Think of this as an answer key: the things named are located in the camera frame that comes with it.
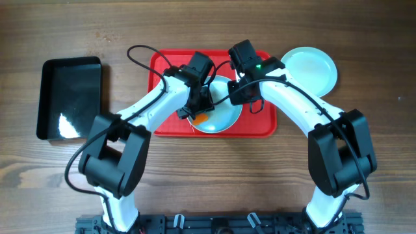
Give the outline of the orange sponge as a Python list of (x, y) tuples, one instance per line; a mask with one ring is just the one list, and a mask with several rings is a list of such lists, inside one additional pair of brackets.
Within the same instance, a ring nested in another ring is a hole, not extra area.
[(195, 116), (195, 119), (192, 120), (193, 125), (200, 125), (206, 122), (209, 119), (209, 116), (205, 113), (198, 114)]

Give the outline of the light blue plate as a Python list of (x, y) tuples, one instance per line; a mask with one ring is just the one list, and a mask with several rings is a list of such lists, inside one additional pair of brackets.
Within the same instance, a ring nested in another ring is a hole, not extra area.
[[(210, 93), (214, 102), (220, 101), (228, 92), (228, 82), (231, 79), (217, 75), (214, 81), (210, 85)], [(214, 110), (206, 112), (208, 119), (206, 121), (195, 125), (194, 120), (188, 117), (187, 120), (191, 126), (203, 133), (220, 133), (229, 129), (236, 123), (242, 112), (242, 105), (232, 105), (230, 99), (219, 103), (214, 106)]]
[(338, 78), (332, 58), (314, 47), (297, 47), (281, 58), (292, 76), (318, 97), (330, 93)]

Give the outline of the light blue plate top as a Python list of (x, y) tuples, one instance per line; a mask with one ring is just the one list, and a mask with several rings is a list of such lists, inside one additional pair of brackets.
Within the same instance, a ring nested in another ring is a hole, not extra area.
[(314, 47), (297, 47), (281, 58), (292, 76), (318, 97), (330, 93), (338, 78), (332, 58)]

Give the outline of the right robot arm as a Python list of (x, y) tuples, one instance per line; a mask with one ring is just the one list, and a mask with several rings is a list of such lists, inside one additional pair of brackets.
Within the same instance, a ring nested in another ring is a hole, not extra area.
[(366, 117), (357, 109), (345, 112), (320, 99), (281, 60), (263, 60), (249, 40), (235, 44), (228, 55), (239, 77), (228, 84), (231, 104), (267, 101), (307, 137), (308, 170), (316, 187), (304, 209), (305, 219), (312, 231), (327, 231), (341, 219), (351, 197), (370, 197), (367, 178), (378, 163)]

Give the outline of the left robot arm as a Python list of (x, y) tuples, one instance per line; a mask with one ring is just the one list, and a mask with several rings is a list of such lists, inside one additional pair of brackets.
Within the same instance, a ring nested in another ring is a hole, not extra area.
[(77, 219), (77, 233), (143, 233), (134, 189), (146, 166), (152, 133), (172, 114), (196, 119), (214, 109), (205, 82), (213, 61), (203, 53), (193, 54), (187, 65), (171, 66), (160, 75), (159, 84), (140, 101), (117, 114), (95, 117), (80, 156), (78, 170), (90, 191), (101, 198), (104, 213)]

